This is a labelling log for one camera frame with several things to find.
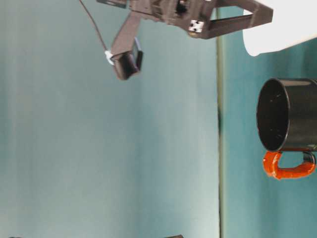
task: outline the black mug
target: black mug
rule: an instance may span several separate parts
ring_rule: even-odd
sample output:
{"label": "black mug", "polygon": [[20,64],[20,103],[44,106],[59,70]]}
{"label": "black mug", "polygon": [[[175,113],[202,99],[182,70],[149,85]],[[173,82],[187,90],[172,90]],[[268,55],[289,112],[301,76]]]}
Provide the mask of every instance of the black mug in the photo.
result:
{"label": "black mug", "polygon": [[[276,179],[295,179],[310,175],[316,167],[317,80],[268,80],[259,95],[258,133],[267,153],[264,170]],[[303,152],[303,163],[295,168],[279,168],[284,151]]]}

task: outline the orange mug handle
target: orange mug handle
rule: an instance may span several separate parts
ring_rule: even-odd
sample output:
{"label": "orange mug handle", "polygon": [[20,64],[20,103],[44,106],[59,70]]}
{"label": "orange mug handle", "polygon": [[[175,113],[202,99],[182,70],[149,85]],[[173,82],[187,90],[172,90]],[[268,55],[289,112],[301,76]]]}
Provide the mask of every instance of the orange mug handle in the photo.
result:
{"label": "orange mug handle", "polygon": [[263,167],[269,177],[280,179],[298,179],[312,174],[316,168],[316,158],[311,152],[303,152],[304,161],[295,168],[279,168],[278,161],[282,152],[267,151],[263,158]]}

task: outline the dark object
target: dark object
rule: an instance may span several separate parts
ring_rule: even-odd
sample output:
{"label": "dark object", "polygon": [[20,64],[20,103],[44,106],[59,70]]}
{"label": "dark object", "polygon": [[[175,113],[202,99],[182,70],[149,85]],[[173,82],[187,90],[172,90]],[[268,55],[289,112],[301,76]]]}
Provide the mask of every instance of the dark object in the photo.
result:
{"label": "dark object", "polygon": [[[274,173],[272,168],[275,168],[275,173],[281,172],[281,178],[300,178],[315,169],[316,159],[312,151],[317,151],[316,101],[317,82],[313,79],[270,79],[263,86],[257,123],[261,142],[271,152],[264,158],[268,174]],[[304,152],[303,164],[294,169],[278,168],[282,151]],[[274,156],[278,156],[276,164],[271,165]]]}
{"label": "dark object", "polygon": [[174,236],[174,237],[167,237],[167,238],[184,238],[182,235]]}
{"label": "dark object", "polygon": [[[97,0],[125,8],[127,0]],[[210,20],[218,7],[238,6],[253,14]],[[142,53],[130,60],[141,19],[165,22],[182,28],[191,37],[210,39],[272,21],[273,10],[255,0],[130,0],[131,13],[116,36],[109,55],[119,79],[140,72]]]}

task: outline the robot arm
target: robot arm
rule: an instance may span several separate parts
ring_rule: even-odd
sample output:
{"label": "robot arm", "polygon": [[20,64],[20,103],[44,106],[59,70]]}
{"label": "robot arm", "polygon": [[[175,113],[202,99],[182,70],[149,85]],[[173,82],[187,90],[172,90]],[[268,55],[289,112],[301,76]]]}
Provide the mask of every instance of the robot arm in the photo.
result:
{"label": "robot arm", "polygon": [[111,47],[110,61],[117,77],[121,80],[127,80],[141,71],[143,52],[136,38],[140,21],[141,17],[131,12]]}

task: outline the mug rim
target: mug rim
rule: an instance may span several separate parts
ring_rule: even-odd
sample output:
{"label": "mug rim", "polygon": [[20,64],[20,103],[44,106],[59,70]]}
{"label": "mug rim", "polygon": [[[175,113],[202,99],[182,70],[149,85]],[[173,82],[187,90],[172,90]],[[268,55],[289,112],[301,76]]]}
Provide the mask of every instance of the mug rim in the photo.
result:
{"label": "mug rim", "polygon": [[[263,138],[260,134],[260,129],[259,129],[259,117],[258,117],[258,112],[259,112],[259,102],[260,102],[260,97],[262,95],[262,92],[264,90],[264,87],[267,86],[269,83],[271,82],[277,82],[281,88],[283,89],[284,93],[285,93],[285,96],[286,96],[286,101],[287,101],[287,129],[286,129],[286,133],[285,133],[285,136],[283,138],[283,141],[282,143],[280,143],[280,145],[277,147],[277,148],[268,148],[267,145],[264,143],[263,141]],[[261,90],[260,90],[260,93],[259,93],[259,96],[258,96],[258,103],[257,103],[257,130],[258,130],[258,135],[259,135],[259,138],[260,138],[260,141],[262,143],[262,145],[265,147],[266,150],[268,151],[271,151],[271,152],[277,152],[277,151],[281,151],[281,149],[283,148],[283,146],[285,145],[285,142],[287,140],[287,137],[288,137],[288,134],[289,134],[289,128],[290,128],[290,101],[289,101],[289,96],[288,96],[288,93],[287,93],[287,90],[284,86],[284,84],[281,82],[281,79],[278,79],[278,78],[271,78],[269,80],[267,80],[264,85],[262,86]]]}

